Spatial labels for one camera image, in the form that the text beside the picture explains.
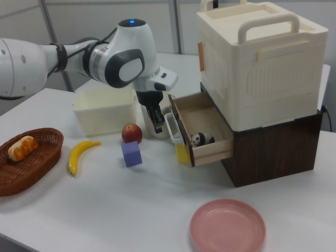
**red apple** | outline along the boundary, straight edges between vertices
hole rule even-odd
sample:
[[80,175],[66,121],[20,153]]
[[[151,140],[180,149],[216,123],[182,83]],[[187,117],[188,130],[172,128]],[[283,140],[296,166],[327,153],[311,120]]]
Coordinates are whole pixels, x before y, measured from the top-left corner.
[[135,123],[130,123],[124,126],[121,131],[121,137],[125,143],[137,141],[141,142],[142,130]]

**pink bowl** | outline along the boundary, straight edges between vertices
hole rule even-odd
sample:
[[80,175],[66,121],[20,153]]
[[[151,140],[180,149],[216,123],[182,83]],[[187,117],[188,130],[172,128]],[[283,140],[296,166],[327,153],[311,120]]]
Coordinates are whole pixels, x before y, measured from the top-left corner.
[[250,205],[220,199],[194,213],[190,233],[201,252],[257,252],[264,243],[266,228],[261,215]]

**panda toy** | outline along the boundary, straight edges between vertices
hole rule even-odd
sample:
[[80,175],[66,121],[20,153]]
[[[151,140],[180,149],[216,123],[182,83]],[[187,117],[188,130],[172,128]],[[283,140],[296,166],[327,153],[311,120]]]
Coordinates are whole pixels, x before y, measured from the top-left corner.
[[191,145],[193,147],[202,146],[204,144],[214,143],[215,138],[209,133],[198,133],[191,135]]

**purple block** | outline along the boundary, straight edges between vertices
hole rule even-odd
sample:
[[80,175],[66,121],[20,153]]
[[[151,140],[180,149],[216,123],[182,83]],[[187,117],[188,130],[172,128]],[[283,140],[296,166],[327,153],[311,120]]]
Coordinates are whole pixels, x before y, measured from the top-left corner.
[[142,163],[140,148],[137,141],[125,143],[121,146],[121,149],[127,167]]

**banana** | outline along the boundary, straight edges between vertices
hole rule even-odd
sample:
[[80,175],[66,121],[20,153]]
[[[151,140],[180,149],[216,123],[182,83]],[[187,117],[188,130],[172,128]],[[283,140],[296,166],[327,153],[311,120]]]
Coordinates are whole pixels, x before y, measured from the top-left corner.
[[78,171],[78,159],[79,156],[87,149],[100,145],[100,142],[92,142],[92,141],[83,141],[75,145],[72,148],[69,156],[68,170],[72,176],[76,176]]

